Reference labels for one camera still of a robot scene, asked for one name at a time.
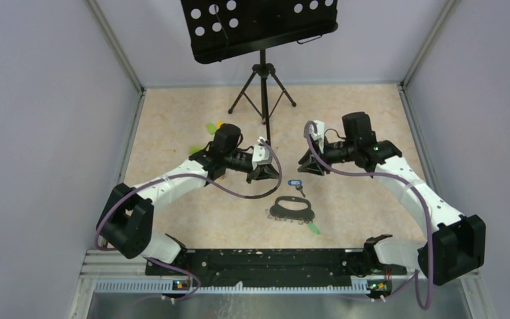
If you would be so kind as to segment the green key tag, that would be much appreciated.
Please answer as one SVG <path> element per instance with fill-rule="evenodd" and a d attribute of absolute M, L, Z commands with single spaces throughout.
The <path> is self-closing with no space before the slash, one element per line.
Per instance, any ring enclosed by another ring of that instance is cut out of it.
<path fill-rule="evenodd" d="M 321 234 L 321 231 L 318 229 L 318 227 L 314 223 L 310 222 L 310 223 L 307 224 L 307 226 L 308 226 L 308 229 L 313 234 L 316 234 L 316 235 L 320 235 Z"/>

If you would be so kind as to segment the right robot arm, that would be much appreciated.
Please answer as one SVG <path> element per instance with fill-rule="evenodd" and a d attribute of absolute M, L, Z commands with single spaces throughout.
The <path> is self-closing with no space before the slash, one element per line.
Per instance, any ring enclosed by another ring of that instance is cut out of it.
<path fill-rule="evenodd" d="M 426 240 L 397 239 L 392 235 L 365 242 L 363 266 L 380 274 L 389 265 L 419 270 L 436 286 L 461 277 L 485 263 L 486 224 L 478 215 L 464 215 L 446 203 L 411 168 L 390 141 L 378 141 L 365 112 L 342 117 L 345 136 L 338 142 L 326 138 L 325 124 L 308 121 L 303 136 L 309 146 L 299 161 L 300 172 L 324 176 L 341 174 L 336 163 L 353 162 L 389 190 L 421 228 Z"/>

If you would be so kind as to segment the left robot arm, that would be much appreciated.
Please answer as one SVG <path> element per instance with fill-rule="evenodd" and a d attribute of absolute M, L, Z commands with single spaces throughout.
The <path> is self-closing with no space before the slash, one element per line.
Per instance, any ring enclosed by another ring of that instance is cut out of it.
<path fill-rule="evenodd" d="M 185 246 L 168 234 L 153 232 L 156 212 L 208 185 L 249 200 L 265 198 L 278 190 L 274 186 L 259 195 L 239 194 L 216 182 L 228 170 L 245 173 L 247 183 L 266 179 L 282 182 L 282 165 L 268 141 L 260 137 L 245 150 L 240 148 L 242 141 L 238 126 L 223 124 L 211 142 L 168 173 L 135 186 L 116 185 L 96 225 L 95 239 L 104 239 L 127 259 L 153 258 L 161 261 L 169 274 L 183 272 L 187 264 Z"/>

